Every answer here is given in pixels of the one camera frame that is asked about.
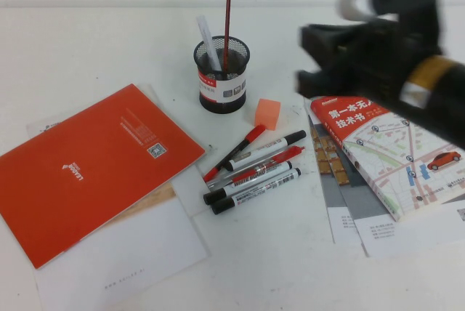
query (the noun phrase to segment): red car illustration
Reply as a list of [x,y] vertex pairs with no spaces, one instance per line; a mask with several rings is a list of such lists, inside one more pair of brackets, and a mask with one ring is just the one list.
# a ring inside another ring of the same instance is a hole
[[428,164],[428,169],[436,171],[439,167],[444,166],[445,164],[460,160],[460,157],[460,153],[457,153],[456,151],[453,151],[452,153],[440,153],[430,164]]

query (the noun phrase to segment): black mesh pen holder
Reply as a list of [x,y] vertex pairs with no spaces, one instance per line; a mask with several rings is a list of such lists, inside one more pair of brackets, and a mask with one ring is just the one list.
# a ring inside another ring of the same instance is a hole
[[[223,68],[224,36],[213,36],[214,48]],[[246,102],[246,78],[244,71],[250,51],[246,44],[230,37],[227,52],[227,72],[211,68],[206,46],[202,41],[194,49],[194,61],[200,79],[199,100],[202,106],[212,113],[232,113]]]

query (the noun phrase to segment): black marker cap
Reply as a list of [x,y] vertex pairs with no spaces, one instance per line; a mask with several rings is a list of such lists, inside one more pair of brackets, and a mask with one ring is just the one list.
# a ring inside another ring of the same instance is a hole
[[222,213],[232,207],[234,207],[234,200],[231,197],[223,198],[218,202],[215,202],[211,205],[211,210],[215,213],[215,215]]
[[221,200],[222,198],[225,198],[226,196],[225,189],[221,188],[215,191],[211,191],[210,193],[206,193],[203,195],[203,200],[205,201],[205,204],[210,205]]
[[294,144],[295,142],[298,142],[300,139],[304,139],[306,136],[307,133],[305,132],[305,130],[301,130],[285,136],[284,139],[286,139],[286,142],[288,142],[288,145],[290,145]]
[[231,164],[230,161],[225,163],[225,168],[226,168],[227,171],[233,171],[234,170],[233,165]]

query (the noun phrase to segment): orange sponge cube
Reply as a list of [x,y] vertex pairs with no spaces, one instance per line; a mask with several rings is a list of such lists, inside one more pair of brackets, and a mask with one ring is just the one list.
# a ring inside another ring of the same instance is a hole
[[278,122],[281,103],[274,100],[260,99],[255,111],[255,126],[263,124],[266,129],[274,131]]

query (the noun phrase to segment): map illustration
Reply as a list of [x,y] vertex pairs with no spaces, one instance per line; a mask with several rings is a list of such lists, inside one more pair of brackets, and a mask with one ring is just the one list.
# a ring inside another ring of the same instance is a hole
[[465,152],[394,113],[363,124],[343,149],[395,219],[465,193]]

